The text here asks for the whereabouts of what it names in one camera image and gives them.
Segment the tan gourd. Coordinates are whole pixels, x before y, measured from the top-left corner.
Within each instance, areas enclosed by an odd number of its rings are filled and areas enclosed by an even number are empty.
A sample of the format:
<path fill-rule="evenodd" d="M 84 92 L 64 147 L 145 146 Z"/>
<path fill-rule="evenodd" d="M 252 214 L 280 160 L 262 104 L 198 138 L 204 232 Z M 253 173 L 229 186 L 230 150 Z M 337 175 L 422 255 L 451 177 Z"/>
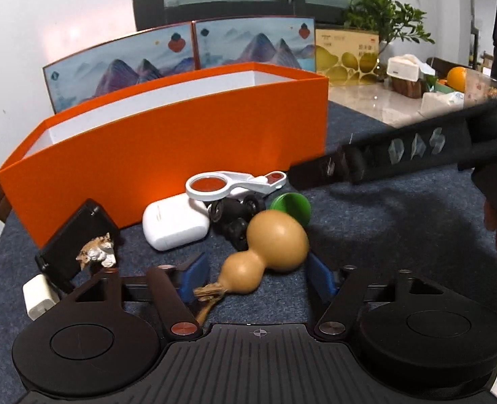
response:
<path fill-rule="evenodd" d="M 193 293 L 203 304 L 196 320 L 203 324 L 215 304 L 228 294 L 255 291 L 267 270 L 290 272 L 307 258 L 309 239 L 303 226 L 278 210 L 258 213 L 247 226 L 248 249 L 228 256 L 214 283 L 197 287 Z"/>

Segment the white earbuds case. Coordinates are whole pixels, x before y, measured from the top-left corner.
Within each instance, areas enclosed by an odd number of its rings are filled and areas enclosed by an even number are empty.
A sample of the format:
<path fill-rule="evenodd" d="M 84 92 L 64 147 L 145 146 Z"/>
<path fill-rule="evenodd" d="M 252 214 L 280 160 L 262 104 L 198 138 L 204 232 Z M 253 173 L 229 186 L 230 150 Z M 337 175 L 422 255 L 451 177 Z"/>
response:
<path fill-rule="evenodd" d="M 206 205 L 186 193 L 152 202 L 142 215 L 146 241 L 161 252 L 202 240 L 209 228 Z"/>

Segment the black wheeled toy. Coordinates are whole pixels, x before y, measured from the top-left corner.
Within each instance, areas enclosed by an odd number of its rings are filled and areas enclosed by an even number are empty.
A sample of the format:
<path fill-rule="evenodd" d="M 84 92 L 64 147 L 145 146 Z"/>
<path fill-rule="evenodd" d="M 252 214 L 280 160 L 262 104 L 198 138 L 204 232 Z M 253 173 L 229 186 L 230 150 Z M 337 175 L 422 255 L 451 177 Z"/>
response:
<path fill-rule="evenodd" d="M 238 252 L 247 251 L 247 226 L 255 215 L 266 210 L 258 193 L 248 193 L 242 200 L 226 197 L 208 207 L 214 231 L 224 237 Z"/>

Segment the green ribbed disc toy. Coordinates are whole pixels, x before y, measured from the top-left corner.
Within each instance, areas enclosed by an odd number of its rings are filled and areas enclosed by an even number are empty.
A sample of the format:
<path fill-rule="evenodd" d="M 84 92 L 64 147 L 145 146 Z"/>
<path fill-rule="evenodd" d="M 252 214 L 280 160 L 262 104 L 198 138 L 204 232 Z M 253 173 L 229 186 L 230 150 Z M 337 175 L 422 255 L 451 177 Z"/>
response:
<path fill-rule="evenodd" d="M 301 193 L 283 193 L 270 203 L 269 208 L 287 213 L 303 227 L 310 223 L 311 204 Z"/>

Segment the white magnifying glass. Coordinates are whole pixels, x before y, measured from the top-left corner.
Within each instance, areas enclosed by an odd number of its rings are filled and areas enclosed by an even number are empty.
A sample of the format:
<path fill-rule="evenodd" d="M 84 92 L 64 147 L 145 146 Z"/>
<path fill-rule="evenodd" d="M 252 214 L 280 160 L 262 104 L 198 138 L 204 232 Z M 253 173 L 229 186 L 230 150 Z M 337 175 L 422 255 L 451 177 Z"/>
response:
<path fill-rule="evenodd" d="M 196 201 L 212 202 L 243 191 L 269 195 L 287 182 L 284 171 L 271 171 L 262 176 L 234 171 L 209 171 L 193 175 L 185 183 L 186 194 Z"/>

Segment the black rectangular box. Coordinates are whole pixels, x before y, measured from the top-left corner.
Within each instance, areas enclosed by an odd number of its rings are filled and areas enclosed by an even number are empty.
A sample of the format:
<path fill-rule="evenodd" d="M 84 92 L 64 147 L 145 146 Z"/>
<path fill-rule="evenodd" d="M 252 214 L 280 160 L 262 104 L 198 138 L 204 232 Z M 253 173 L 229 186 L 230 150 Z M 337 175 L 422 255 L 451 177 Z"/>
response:
<path fill-rule="evenodd" d="M 120 229 L 104 208 L 92 199 L 85 200 L 36 253 L 38 270 L 54 287 L 70 294 L 75 289 L 72 280 L 81 272 L 77 255 L 89 241 L 105 234 L 114 241 L 120 239 Z"/>

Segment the orange fruit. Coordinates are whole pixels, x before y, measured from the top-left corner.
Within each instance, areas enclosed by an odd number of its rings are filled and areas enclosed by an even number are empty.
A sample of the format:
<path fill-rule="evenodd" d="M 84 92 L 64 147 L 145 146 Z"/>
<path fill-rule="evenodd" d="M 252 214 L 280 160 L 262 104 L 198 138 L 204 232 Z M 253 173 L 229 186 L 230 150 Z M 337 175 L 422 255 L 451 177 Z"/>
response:
<path fill-rule="evenodd" d="M 467 71 L 464 67 L 451 68 L 446 75 L 446 85 L 453 90 L 464 93 L 466 90 Z"/>

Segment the white tissue box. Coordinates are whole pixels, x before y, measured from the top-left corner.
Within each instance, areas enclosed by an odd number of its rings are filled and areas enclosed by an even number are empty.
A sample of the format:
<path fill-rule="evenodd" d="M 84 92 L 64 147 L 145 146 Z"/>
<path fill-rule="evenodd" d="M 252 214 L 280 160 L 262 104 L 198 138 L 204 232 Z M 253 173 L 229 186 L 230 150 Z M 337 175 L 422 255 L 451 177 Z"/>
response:
<path fill-rule="evenodd" d="M 424 76 L 434 76 L 436 71 L 415 55 L 405 54 L 388 59 L 386 74 L 389 77 L 417 82 Z"/>

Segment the small beige figurine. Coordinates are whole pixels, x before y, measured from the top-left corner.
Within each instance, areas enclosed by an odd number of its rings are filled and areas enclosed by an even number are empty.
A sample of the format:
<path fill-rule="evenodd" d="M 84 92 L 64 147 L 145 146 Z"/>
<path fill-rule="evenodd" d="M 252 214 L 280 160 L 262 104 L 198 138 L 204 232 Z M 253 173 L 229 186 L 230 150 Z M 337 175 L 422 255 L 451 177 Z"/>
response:
<path fill-rule="evenodd" d="M 114 242 L 110 234 L 101 235 L 87 242 L 75 259 L 79 262 L 81 270 L 93 263 L 99 263 L 105 268 L 116 265 Z"/>

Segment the white power adapter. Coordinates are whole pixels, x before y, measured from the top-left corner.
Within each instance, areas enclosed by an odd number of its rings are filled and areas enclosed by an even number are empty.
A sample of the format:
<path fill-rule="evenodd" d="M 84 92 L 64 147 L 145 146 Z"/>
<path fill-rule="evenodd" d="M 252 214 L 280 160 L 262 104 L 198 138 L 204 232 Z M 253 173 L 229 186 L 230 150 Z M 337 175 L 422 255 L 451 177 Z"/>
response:
<path fill-rule="evenodd" d="M 27 315 L 33 321 L 60 301 L 56 290 L 44 274 L 38 274 L 27 281 L 22 290 Z"/>

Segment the yellow gift box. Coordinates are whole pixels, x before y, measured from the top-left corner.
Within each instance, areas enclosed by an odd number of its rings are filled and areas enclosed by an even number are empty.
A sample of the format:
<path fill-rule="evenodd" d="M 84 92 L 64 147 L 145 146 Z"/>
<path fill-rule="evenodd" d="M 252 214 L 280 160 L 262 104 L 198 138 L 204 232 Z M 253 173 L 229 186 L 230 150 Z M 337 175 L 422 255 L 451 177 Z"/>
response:
<path fill-rule="evenodd" d="M 363 30 L 316 30 L 316 72 L 327 77 L 331 86 L 374 84 L 378 65 L 377 34 Z"/>

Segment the green potted plant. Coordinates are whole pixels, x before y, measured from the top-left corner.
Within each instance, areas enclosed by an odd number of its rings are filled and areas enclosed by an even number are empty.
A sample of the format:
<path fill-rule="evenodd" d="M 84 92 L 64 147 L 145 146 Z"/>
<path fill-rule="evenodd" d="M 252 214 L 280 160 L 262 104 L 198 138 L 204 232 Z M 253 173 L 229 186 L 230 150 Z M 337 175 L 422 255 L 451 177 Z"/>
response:
<path fill-rule="evenodd" d="M 427 13 L 397 0 L 349 0 L 344 10 L 346 28 L 377 33 L 379 40 L 390 44 L 400 40 L 434 44 L 424 21 Z"/>

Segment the orange storage box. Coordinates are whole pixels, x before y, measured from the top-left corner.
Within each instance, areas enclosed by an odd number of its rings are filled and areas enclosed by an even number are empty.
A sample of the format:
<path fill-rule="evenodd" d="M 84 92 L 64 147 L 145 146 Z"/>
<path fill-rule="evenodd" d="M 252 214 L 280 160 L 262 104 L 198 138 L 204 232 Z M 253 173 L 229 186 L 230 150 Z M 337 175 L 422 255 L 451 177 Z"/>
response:
<path fill-rule="evenodd" d="M 0 184 L 35 244 L 86 200 L 118 227 L 206 171 L 255 176 L 321 155 L 326 77 L 243 63 L 155 79 L 42 121 L 0 167 Z"/>

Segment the right mountain painting panel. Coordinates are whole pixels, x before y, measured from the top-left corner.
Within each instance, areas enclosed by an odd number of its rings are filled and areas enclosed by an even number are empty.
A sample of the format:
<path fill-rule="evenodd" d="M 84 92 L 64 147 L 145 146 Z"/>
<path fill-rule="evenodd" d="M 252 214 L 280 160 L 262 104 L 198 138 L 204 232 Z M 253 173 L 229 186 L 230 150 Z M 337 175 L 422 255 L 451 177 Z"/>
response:
<path fill-rule="evenodd" d="M 312 18 L 225 18 L 197 21 L 193 27 L 201 68 L 257 62 L 316 69 Z"/>

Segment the mountain painting panel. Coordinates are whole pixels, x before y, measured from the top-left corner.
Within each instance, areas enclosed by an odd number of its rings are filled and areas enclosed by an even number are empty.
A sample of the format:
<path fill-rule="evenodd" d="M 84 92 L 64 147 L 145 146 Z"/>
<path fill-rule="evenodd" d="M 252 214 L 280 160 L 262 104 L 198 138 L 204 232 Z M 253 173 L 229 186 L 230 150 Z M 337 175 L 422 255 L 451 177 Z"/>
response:
<path fill-rule="evenodd" d="M 193 27 L 201 68 L 257 62 L 316 69 L 312 18 L 225 18 L 197 21 Z"/>
<path fill-rule="evenodd" d="M 56 113 L 140 83 L 195 69 L 192 25 L 144 30 L 43 68 Z"/>

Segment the left mountain painting panel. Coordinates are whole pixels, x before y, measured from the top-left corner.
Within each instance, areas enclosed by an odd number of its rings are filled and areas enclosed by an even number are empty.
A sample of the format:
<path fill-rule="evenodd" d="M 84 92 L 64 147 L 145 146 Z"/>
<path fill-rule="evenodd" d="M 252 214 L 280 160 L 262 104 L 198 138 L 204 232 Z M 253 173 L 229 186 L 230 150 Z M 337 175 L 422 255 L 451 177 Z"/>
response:
<path fill-rule="evenodd" d="M 56 113 L 140 83 L 195 69 L 192 25 L 144 30 L 43 68 Z"/>

